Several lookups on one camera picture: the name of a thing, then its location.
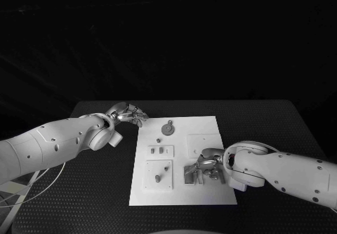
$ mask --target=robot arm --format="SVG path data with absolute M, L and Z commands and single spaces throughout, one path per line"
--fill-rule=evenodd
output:
M 86 149 L 116 146 L 122 136 L 114 130 L 121 121 L 141 127 L 148 116 L 134 105 L 118 103 L 106 114 L 93 113 L 43 124 L 0 141 L 0 184 L 24 174 L 55 167 Z
M 211 176 L 217 164 L 224 166 L 232 188 L 245 191 L 247 185 L 262 187 L 266 180 L 282 193 L 337 208 L 335 164 L 242 141 L 224 150 L 204 149 L 186 173 L 203 170 Z

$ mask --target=cable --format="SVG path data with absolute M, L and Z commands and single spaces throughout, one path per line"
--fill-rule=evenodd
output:
M 27 185 L 24 186 L 24 188 L 23 188 L 21 190 L 24 190 L 24 189 L 40 179 L 40 177 L 44 175 L 44 173 L 47 172 L 47 170 L 42 173 L 42 175 L 36 178 L 36 180 L 34 180 L 30 184 L 27 184 Z M 4 199 L 0 201 L 0 203 L 4 202 L 6 200 L 8 200 L 21 190 L 19 190 L 14 194 L 11 194 L 7 198 L 4 198 Z
M 44 191 L 49 189 L 49 187 L 53 185 L 55 181 L 57 180 L 57 177 L 59 177 L 59 175 L 60 175 L 60 173 L 62 173 L 62 171 L 63 171 L 63 168 L 65 168 L 65 163 L 63 163 L 62 169 L 60 169 L 60 171 L 59 171 L 59 173 L 57 173 L 57 176 L 56 176 L 53 182 L 50 183 L 50 185 L 49 185 L 49 186 L 44 188 L 44 190 L 43 190 L 36 196 L 33 196 L 27 201 L 33 200 L 37 196 L 40 196 L 40 195 L 44 193 Z M 23 202 L 20 202 L 20 203 L 16 203 L 16 204 L 11 205 L 11 206 L 16 206 L 16 205 L 19 205 L 19 204 L 23 204 L 23 203 L 26 203 L 27 201 L 23 201 Z

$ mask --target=black curtain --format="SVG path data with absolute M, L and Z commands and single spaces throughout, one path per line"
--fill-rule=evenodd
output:
M 1 3 L 1 138 L 80 100 L 281 98 L 335 155 L 335 4 L 258 4 Z

